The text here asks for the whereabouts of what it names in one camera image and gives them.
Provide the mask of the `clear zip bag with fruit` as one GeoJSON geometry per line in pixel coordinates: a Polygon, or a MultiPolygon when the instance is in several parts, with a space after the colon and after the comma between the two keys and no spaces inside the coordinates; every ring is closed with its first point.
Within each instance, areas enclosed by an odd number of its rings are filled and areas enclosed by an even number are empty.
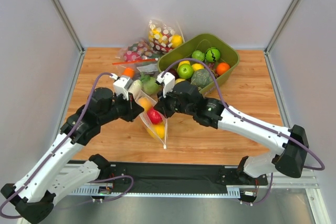
{"type": "Polygon", "coordinates": [[[140,119],[148,134],[152,138],[160,141],[163,148],[166,149],[168,124],[167,119],[154,109],[157,102],[142,90],[140,91],[136,102],[144,108],[144,112],[140,114],[140,119]]]}

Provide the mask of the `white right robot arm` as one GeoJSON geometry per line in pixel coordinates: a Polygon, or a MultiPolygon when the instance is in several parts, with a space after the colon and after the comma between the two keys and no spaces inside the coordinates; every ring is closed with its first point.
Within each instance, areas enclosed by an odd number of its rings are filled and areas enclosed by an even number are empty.
{"type": "Polygon", "coordinates": [[[237,169],[240,178],[257,178],[276,171],[301,177],[309,147],[303,127],[287,128],[258,120],[219,99],[204,97],[187,81],[168,93],[160,91],[157,98],[154,108],[166,118],[174,113],[190,115],[202,126],[234,132],[267,147],[266,154],[242,158],[237,169]]]}

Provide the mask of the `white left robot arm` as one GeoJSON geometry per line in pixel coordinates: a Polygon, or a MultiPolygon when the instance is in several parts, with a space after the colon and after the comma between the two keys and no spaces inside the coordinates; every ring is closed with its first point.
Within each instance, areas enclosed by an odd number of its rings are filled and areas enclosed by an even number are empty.
{"type": "Polygon", "coordinates": [[[138,92],[114,93],[108,88],[90,92],[86,104],[71,115],[61,127],[52,146],[21,180],[5,184],[3,206],[12,204],[18,218],[40,223],[69,193],[89,182],[115,180],[111,165],[100,154],[90,156],[79,168],[58,178],[72,157],[98,135],[107,123],[122,119],[132,122],[144,109],[135,101],[138,92]]]}

